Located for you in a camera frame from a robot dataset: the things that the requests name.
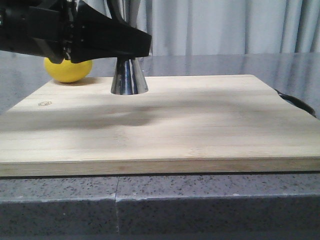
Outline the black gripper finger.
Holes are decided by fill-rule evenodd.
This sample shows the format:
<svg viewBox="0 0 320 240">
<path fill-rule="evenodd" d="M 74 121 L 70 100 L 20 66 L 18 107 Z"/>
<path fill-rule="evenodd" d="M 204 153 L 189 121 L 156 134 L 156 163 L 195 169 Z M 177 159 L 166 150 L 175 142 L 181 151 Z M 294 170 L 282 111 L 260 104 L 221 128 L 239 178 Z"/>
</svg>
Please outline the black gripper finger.
<svg viewBox="0 0 320 240">
<path fill-rule="evenodd" d="M 70 61 L 140 58 L 149 55 L 152 36 L 137 29 L 139 0 L 108 0 L 111 17 L 80 0 L 74 20 Z"/>
</svg>

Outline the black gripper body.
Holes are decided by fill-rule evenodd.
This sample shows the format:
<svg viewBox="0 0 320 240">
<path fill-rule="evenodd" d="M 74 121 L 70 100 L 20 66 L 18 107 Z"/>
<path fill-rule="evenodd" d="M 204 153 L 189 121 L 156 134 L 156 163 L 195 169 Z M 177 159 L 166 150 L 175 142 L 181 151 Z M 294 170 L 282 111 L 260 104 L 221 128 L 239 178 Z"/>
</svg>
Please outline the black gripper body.
<svg viewBox="0 0 320 240">
<path fill-rule="evenodd" d="M 2 0 L 0 49 L 60 64 L 71 59 L 74 21 L 73 0 Z"/>
</svg>

